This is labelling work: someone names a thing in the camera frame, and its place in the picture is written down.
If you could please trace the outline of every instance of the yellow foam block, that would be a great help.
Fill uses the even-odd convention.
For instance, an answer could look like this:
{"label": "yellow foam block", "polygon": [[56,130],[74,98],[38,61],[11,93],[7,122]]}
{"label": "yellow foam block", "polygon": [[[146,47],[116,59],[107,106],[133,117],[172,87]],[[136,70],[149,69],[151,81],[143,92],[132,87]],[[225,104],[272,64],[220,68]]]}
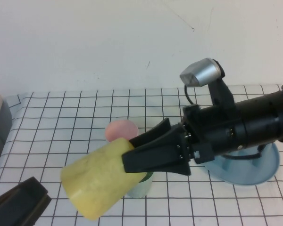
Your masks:
{"label": "yellow foam block", "polygon": [[99,218],[146,176],[125,172],[122,154],[132,149],[119,138],[62,169],[62,185],[84,217]]}

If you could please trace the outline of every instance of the wire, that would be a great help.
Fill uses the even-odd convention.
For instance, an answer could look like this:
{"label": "wire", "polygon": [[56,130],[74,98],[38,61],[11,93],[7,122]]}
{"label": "wire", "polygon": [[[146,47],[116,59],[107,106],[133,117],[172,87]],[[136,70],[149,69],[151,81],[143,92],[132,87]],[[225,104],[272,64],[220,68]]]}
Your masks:
{"label": "wire", "polygon": [[188,101],[190,102],[191,105],[193,105],[193,101],[190,99],[189,95],[188,95],[188,88],[186,85],[184,85],[184,94],[185,94],[185,97],[188,99]]}
{"label": "wire", "polygon": [[256,154],[250,154],[250,155],[240,155],[240,156],[234,156],[234,155],[228,155],[224,154],[222,157],[225,159],[231,159],[231,160],[251,160],[251,159],[258,159],[262,156],[262,152],[267,144],[259,145],[257,148],[258,153]]}

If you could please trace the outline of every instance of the silver camera head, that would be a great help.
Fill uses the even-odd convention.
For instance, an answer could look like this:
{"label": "silver camera head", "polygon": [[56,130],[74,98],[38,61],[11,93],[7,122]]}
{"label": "silver camera head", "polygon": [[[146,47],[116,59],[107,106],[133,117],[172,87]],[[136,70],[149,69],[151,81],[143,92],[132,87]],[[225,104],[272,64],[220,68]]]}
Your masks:
{"label": "silver camera head", "polygon": [[220,78],[222,69],[211,58],[205,58],[188,66],[180,78],[187,87],[201,87]]}

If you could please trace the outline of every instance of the pink ball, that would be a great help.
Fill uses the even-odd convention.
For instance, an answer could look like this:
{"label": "pink ball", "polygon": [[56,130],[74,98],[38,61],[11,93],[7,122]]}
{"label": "pink ball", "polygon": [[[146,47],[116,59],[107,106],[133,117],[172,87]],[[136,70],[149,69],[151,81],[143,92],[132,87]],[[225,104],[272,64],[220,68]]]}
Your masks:
{"label": "pink ball", "polygon": [[137,135],[138,128],[130,120],[113,121],[105,129],[105,137],[108,142],[112,142],[120,137],[130,140]]}

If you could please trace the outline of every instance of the grid paper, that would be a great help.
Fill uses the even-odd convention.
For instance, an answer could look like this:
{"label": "grid paper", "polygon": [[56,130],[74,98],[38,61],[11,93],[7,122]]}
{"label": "grid paper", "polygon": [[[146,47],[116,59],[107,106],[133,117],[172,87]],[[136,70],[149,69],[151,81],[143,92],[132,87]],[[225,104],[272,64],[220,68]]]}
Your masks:
{"label": "grid paper", "polygon": [[[278,85],[229,86],[235,101],[279,90]],[[191,100],[210,106],[207,87],[188,90]],[[109,122],[130,119],[140,134],[164,117],[178,123],[188,105],[182,88],[26,93],[7,99],[14,118],[0,158],[0,195],[34,176],[51,203],[37,226],[283,226],[281,166],[258,186],[233,186],[190,162],[191,175],[157,172],[148,195],[125,196],[97,221],[78,213],[61,186],[61,168],[105,145]]]}

